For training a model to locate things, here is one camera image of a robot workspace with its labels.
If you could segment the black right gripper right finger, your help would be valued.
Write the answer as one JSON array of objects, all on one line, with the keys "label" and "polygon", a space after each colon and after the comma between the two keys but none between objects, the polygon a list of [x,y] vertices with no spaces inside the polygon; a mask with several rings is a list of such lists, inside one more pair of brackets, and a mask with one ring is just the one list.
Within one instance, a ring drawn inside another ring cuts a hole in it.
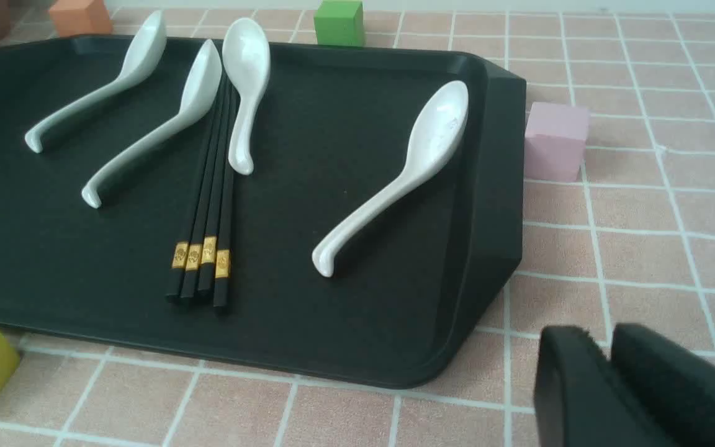
[{"label": "black right gripper right finger", "polygon": [[612,364],[678,446],[715,446],[715,365],[639,323],[614,328]]}]

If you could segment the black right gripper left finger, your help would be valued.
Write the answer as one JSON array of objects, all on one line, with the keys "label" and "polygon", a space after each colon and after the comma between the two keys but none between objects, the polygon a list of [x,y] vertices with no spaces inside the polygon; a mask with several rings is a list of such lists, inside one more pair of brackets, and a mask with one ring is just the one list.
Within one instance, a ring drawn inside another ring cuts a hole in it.
[{"label": "black right gripper left finger", "polygon": [[534,380],[541,446],[673,446],[584,329],[542,329]]}]

